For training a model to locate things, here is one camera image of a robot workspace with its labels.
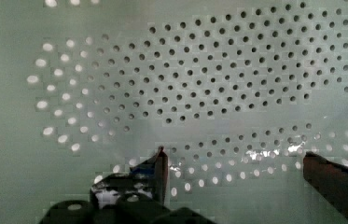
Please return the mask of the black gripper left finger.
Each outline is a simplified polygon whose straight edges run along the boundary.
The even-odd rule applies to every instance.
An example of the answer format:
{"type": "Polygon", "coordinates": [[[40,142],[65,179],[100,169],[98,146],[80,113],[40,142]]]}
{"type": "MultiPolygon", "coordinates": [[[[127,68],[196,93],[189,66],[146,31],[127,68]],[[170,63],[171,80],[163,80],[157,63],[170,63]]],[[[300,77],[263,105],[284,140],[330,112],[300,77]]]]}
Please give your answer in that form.
{"type": "Polygon", "coordinates": [[[164,205],[168,156],[164,147],[128,173],[109,175],[90,187],[87,201],[69,200],[51,206],[38,224],[215,224],[181,207],[164,205]]]}

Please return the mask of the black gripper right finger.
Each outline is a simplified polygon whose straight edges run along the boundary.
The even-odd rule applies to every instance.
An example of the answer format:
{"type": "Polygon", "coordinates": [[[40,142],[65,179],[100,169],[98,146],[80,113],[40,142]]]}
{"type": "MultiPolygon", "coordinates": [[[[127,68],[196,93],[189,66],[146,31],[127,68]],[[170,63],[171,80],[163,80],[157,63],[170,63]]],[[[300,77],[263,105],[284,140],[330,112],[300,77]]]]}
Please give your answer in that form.
{"type": "Polygon", "coordinates": [[[303,178],[348,220],[348,166],[307,152],[303,178]]]}

